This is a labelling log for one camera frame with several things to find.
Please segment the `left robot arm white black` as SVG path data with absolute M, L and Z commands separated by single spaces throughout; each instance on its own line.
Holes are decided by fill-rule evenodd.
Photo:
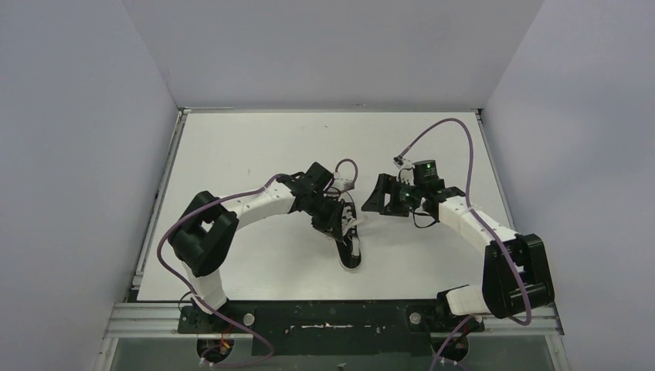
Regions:
M 315 162 L 305 172 L 274 175 L 253 191 L 224 197 L 208 191 L 196 194 L 158 249 L 168 243 L 182 262 L 186 274 L 175 276 L 188 287 L 199 321 L 211 330 L 227 323 L 229 299 L 220 267 L 236 232 L 268 217 L 306 213 L 311 226 L 335 242 L 341 265 L 358 268 L 361 248 L 355 204 L 343 197 L 353 184 Z

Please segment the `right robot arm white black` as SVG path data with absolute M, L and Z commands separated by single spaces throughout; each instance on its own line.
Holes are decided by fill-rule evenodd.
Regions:
M 465 284 L 437 295 L 436 323 L 455 329 L 465 315 L 510 318 L 552 304 L 555 291 L 545 244 L 535 234 L 520 234 L 493 220 L 467 200 L 456 186 L 446 186 L 436 161 L 399 159 L 397 175 L 378 176 L 362 211 L 409 217 L 423 211 L 448 226 L 483 259 L 480 284 Z

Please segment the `black white canvas sneaker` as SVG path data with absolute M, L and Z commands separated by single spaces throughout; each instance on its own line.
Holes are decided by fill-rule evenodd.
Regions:
M 343 241 L 337 242 L 338 256 L 341 266 L 345 270 L 353 271 L 361 264 L 361 248 L 358 235 L 358 224 L 355 202 L 346 192 L 344 209 L 341 217 L 341 230 Z

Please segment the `white shoelace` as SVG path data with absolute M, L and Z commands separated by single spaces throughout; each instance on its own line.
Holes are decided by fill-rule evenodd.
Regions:
M 347 203 L 344 209 L 343 232 L 344 245 L 349 250 L 352 257 L 361 256 L 360 239 L 358 235 L 358 225 L 361 221 L 356 216 L 356 207 L 354 203 Z

